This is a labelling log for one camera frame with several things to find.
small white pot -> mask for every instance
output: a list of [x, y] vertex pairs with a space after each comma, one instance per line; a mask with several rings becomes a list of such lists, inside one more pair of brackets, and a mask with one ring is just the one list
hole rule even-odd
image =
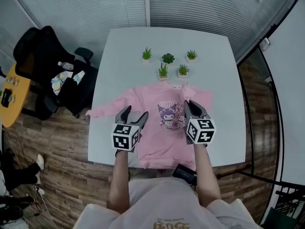
[[151, 58], [149, 58], [149, 59], [141, 58], [141, 59], [142, 59], [142, 62], [144, 62], [144, 63], [149, 63], [149, 61], [151, 60]]
[[191, 60], [191, 59], [189, 59], [189, 57], [188, 57], [188, 56], [186, 56], [186, 61], [187, 61], [188, 63], [193, 63], [193, 62], [195, 62], [195, 61], [196, 61], [196, 59]]
[[187, 77], [187, 74], [188, 74], [188, 73], [186, 73], [186, 75], [180, 75], [180, 74], [179, 74], [179, 69], [178, 69], [178, 77], [179, 77], [179, 78], [186, 78], [186, 77]]
[[158, 74], [158, 77], [159, 77], [159, 81], [165, 81], [165, 80], [167, 80], [168, 79], [168, 74], [167, 74], [167, 77], [165, 77], [165, 78], [160, 78], [160, 75]]

window blind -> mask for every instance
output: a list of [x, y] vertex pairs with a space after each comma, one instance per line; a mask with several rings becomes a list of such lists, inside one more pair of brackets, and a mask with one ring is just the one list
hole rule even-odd
[[151, 26], [227, 36], [238, 59], [287, 0], [150, 0]]
[[42, 28], [50, 25], [63, 47], [93, 51], [91, 64], [100, 65], [110, 28], [146, 26], [144, 0], [19, 0]]

black device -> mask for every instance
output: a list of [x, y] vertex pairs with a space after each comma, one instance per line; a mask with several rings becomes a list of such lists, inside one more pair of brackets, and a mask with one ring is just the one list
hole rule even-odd
[[3, 107], [7, 108], [9, 106], [11, 94], [12, 94], [12, 91], [10, 89], [5, 88], [5, 90], [3, 92], [3, 97], [1, 100], [1, 104]]
[[191, 186], [197, 185], [196, 171], [193, 171], [193, 170], [189, 169], [188, 167], [185, 167], [181, 164], [178, 164], [177, 168], [173, 172], [173, 177], [183, 179]]

potted succulent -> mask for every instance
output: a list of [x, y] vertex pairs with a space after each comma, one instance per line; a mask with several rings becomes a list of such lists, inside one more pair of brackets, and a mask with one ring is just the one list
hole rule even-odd
[[171, 55], [170, 53], [167, 53], [167, 54], [163, 55], [162, 59], [163, 59], [163, 62], [167, 63], [167, 64], [172, 63], [175, 60], [173, 55]]
[[142, 61], [149, 62], [152, 57], [152, 49], [145, 48], [145, 51], [142, 53]]
[[188, 61], [188, 63], [194, 62], [197, 58], [197, 53], [193, 50], [189, 50], [186, 53], [186, 60]]
[[160, 81], [165, 81], [168, 79], [168, 70], [167, 70], [167, 64], [161, 63], [161, 67], [159, 68], [159, 80]]
[[185, 64], [180, 64], [178, 68], [178, 77], [185, 78], [187, 77], [187, 73], [189, 72], [189, 68]]

small green plant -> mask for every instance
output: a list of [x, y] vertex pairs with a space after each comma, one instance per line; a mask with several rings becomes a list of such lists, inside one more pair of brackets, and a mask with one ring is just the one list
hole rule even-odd
[[163, 55], [162, 59], [163, 59], [164, 63], [172, 63], [175, 60], [173, 55], [171, 55], [170, 53], [167, 53], [167, 54]]
[[197, 53], [193, 50], [189, 50], [186, 53], [187, 57], [189, 58], [189, 60], [195, 60], [197, 58]]
[[179, 75], [187, 75], [187, 73], [190, 71], [190, 69], [185, 64], [179, 65]]
[[159, 68], [159, 77], [167, 78], [167, 73], [168, 73], [167, 64], [163, 65], [163, 63], [161, 63], [161, 67]]
[[152, 56], [152, 49], [145, 48], [145, 51], [142, 53], [142, 58], [145, 60], [149, 60]]

